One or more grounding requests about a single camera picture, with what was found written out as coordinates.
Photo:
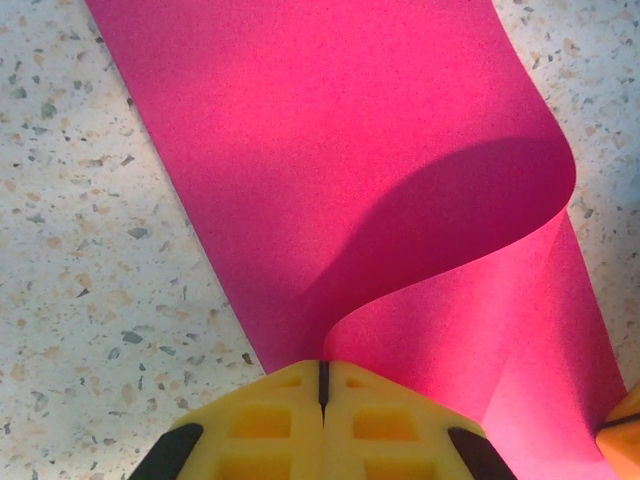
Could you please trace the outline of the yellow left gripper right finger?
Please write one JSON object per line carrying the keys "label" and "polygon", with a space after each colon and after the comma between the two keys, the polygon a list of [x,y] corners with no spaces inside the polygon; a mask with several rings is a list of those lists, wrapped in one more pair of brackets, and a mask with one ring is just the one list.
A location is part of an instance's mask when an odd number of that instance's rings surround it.
{"label": "yellow left gripper right finger", "polygon": [[326,479],[514,479],[474,420],[342,361],[323,363]]}

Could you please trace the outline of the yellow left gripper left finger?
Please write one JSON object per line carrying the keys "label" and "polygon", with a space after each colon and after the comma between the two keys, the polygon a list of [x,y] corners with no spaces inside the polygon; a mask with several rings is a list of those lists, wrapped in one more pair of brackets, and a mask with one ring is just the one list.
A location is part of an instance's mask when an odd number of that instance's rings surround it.
{"label": "yellow left gripper left finger", "polygon": [[302,361],[177,419],[134,479],[320,479],[324,363]]}

